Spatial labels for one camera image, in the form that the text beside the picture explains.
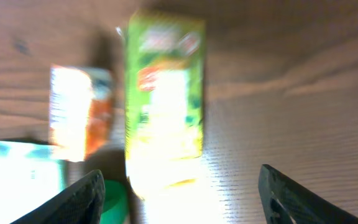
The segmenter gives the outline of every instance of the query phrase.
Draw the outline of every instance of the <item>orange packaging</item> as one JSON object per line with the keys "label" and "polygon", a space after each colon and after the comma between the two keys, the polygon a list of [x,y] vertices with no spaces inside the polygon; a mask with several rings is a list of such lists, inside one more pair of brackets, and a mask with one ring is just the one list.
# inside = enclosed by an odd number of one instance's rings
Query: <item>orange packaging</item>
{"label": "orange packaging", "polygon": [[112,78],[107,70],[52,65],[49,140],[55,159],[85,160],[109,138]]}

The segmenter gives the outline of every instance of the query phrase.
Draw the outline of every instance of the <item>teal object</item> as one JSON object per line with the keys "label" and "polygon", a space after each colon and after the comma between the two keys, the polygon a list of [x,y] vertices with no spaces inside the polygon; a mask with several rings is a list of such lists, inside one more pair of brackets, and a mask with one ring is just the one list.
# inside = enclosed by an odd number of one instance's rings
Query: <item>teal object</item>
{"label": "teal object", "polygon": [[100,224],[123,224],[129,213],[125,187],[112,180],[104,180],[104,186],[106,195]]}

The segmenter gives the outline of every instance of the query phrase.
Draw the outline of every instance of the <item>brown wooden surface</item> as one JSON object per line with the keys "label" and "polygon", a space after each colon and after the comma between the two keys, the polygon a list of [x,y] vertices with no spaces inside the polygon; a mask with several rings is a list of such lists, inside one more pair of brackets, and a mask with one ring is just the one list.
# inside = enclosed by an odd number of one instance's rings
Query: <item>brown wooden surface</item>
{"label": "brown wooden surface", "polygon": [[[358,0],[1,0],[0,139],[46,139],[51,63],[108,67],[112,142],[86,166],[122,171],[116,27],[139,7],[208,20],[203,160],[223,222],[265,222],[257,178],[266,163],[358,216]],[[134,223],[155,223],[146,205],[131,206]]]}

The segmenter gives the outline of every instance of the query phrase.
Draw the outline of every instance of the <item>snack package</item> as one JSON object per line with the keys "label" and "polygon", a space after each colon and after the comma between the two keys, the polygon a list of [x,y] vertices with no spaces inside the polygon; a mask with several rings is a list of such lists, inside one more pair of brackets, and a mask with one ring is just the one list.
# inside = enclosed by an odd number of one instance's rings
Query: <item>snack package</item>
{"label": "snack package", "polygon": [[49,140],[53,157],[85,160],[108,139],[112,112],[112,78],[101,68],[51,69]]}
{"label": "snack package", "polygon": [[145,198],[192,183],[203,143],[202,20],[139,11],[126,30],[126,168]]}

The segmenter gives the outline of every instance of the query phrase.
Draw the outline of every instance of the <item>green lid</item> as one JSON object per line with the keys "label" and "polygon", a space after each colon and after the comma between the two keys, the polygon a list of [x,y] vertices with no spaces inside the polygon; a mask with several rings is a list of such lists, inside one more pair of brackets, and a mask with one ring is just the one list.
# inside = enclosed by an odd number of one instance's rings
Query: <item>green lid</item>
{"label": "green lid", "polygon": [[119,182],[104,180],[106,195],[100,224],[123,224],[128,216],[128,201],[125,187]]}

